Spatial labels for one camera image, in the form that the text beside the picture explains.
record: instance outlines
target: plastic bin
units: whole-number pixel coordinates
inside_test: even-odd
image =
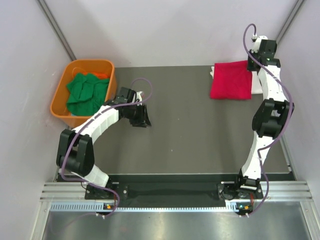
[[[67,89],[67,84],[74,79],[74,76],[77,73],[83,72],[103,73],[110,77],[105,100],[113,99],[117,92],[115,66],[112,62],[104,59],[78,59],[70,62],[66,66],[55,91],[50,111],[53,116],[61,119],[72,128],[83,124],[90,118],[90,116],[72,116],[66,105],[70,95],[70,92]]]

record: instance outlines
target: green towel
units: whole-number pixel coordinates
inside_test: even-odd
[[[73,115],[92,116],[104,104],[110,79],[78,73],[66,87],[70,92],[66,107]]]

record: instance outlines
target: white panel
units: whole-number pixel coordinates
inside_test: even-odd
[[[305,1],[283,38],[277,57],[281,81],[292,93],[295,109],[285,138],[298,177],[306,180],[320,211],[320,1]]]
[[[47,0],[77,58],[116,67],[247,59],[246,26],[274,39],[293,0]]]
[[[29,239],[65,125],[50,114],[69,62],[35,0],[0,3],[0,235]]]

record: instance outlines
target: gray floor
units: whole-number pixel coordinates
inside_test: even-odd
[[[117,68],[119,87],[148,78],[152,98],[146,103],[151,128],[121,120],[94,144],[96,165],[109,174],[238,173],[253,141],[252,118],[262,95],[252,100],[209,98],[209,66]],[[137,91],[149,94],[147,83]],[[280,144],[265,163],[268,173],[287,173]]]
[[[51,212],[60,232],[81,212]],[[311,240],[299,202],[265,203],[250,218],[232,212],[119,212],[80,218],[61,234],[47,226],[43,240]]]

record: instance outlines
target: red cloth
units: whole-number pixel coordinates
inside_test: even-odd
[[[252,73],[248,61],[214,64],[212,99],[251,99]]]

